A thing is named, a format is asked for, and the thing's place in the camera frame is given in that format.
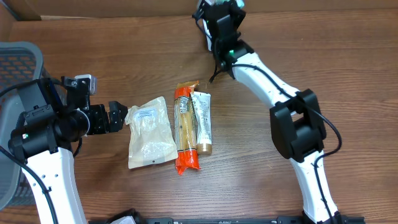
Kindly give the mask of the beige plastic pouch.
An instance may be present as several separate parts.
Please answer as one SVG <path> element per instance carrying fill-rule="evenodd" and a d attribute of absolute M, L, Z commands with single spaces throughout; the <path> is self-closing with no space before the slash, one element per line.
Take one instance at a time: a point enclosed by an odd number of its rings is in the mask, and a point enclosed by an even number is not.
<path fill-rule="evenodd" d="M 161 164 L 178 157 L 163 96 L 142 106 L 132 106 L 124 122 L 131 131 L 129 169 Z"/>

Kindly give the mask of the orange spaghetti packet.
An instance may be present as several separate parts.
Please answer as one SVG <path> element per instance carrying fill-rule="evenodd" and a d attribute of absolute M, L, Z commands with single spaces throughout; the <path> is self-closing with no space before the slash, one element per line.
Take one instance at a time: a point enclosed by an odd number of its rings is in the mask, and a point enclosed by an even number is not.
<path fill-rule="evenodd" d="M 199 81 L 179 83 L 174 93 L 174 134 L 178 152 L 175 167 L 178 175 L 183 175 L 187 169 L 200 169 L 196 117 L 192 102 L 192 95 L 199 83 Z"/>

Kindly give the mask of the white Pantene tube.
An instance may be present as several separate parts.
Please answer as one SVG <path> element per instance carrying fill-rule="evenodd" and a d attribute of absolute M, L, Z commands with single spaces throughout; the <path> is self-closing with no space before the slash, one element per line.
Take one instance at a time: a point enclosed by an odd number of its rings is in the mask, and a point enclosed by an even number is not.
<path fill-rule="evenodd" d="M 211 95 L 195 91 L 192 95 L 197 119 L 197 151 L 199 155 L 212 153 Z"/>

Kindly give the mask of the teal wet wipes packet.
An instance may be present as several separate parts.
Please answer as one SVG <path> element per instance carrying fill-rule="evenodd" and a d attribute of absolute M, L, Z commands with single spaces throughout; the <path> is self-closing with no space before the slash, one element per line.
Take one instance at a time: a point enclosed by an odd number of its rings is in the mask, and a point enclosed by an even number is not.
<path fill-rule="evenodd" d="M 236 5 L 242 9 L 245 6 L 245 3 L 243 0 L 215 0 L 214 3 L 215 4 L 223 4 L 225 2 L 229 2 L 229 3 L 236 3 Z"/>

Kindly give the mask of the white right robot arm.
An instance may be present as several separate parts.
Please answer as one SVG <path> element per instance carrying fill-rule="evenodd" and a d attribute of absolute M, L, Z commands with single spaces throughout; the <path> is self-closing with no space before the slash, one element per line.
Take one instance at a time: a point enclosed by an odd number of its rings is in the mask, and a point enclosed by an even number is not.
<path fill-rule="evenodd" d="M 269 107 L 271 138 L 294 168 L 303 198 L 304 223 L 338 223 L 341 215 L 328 187 L 323 160 L 326 128 L 336 127 L 320 111 L 316 94 L 300 91 L 265 66 L 238 27 L 246 13 L 242 1 L 198 2 L 192 17 L 208 41 L 215 74 L 226 72 Z"/>

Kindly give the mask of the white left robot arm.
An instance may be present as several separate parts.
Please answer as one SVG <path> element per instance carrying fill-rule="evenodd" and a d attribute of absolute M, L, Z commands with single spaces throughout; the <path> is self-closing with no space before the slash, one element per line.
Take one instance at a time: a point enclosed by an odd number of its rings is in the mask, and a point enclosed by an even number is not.
<path fill-rule="evenodd" d="M 117 101 L 91 105 L 96 78 L 40 78 L 11 87 L 24 107 L 5 156 L 22 169 L 33 191 L 41 223 L 86 223 L 76 187 L 74 160 L 83 137 L 116 133 L 127 107 Z"/>

